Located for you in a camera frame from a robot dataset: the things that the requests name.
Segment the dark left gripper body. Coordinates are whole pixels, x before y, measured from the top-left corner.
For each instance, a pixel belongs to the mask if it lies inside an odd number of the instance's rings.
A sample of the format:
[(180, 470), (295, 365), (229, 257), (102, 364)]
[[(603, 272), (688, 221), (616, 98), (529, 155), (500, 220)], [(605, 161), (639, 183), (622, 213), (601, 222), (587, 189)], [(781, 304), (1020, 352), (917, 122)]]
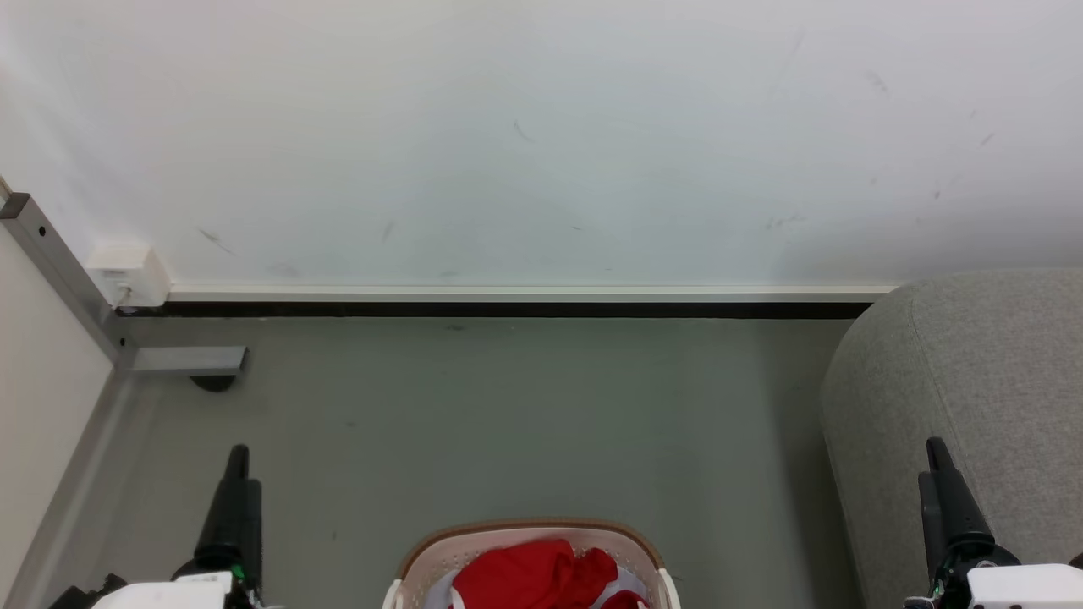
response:
[(261, 586), (236, 548), (201, 548), (173, 575), (178, 584), (213, 584), (208, 608), (263, 608)]

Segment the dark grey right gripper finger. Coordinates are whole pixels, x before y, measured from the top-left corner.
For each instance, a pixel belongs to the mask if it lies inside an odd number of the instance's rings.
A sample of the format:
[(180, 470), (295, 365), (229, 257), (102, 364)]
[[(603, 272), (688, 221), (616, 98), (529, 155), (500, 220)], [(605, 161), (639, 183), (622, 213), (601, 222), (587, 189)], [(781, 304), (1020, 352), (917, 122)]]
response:
[(947, 443), (939, 436), (926, 440), (926, 458), (937, 485), (943, 510), (943, 536), (950, 539), (963, 533), (990, 533), (986, 516), (970, 492), (965, 478), (952, 459)]
[(943, 562), (943, 510), (932, 472), (918, 474), (918, 493), (926, 570), (932, 586), (936, 583), (937, 570)]

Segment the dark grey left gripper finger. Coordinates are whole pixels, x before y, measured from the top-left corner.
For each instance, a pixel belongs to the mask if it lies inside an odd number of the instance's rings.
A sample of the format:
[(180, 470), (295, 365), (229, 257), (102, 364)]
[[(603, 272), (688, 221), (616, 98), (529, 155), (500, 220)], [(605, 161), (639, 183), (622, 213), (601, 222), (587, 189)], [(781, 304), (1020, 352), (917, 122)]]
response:
[(250, 481), (250, 582), (263, 585), (262, 485)]
[(258, 567), (258, 480), (249, 475), (249, 448), (231, 448), (206, 513), (195, 560), (206, 569)]

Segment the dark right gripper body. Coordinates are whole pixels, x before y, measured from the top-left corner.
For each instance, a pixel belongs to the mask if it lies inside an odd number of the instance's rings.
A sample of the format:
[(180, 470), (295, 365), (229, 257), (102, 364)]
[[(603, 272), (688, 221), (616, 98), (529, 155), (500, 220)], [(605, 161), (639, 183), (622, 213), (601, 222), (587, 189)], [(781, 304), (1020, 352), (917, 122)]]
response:
[(929, 589), (924, 595), (905, 598), (905, 608), (970, 608), (970, 571), (1021, 563), (990, 533), (963, 533), (950, 539), (926, 535), (925, 547), (931, 576)]

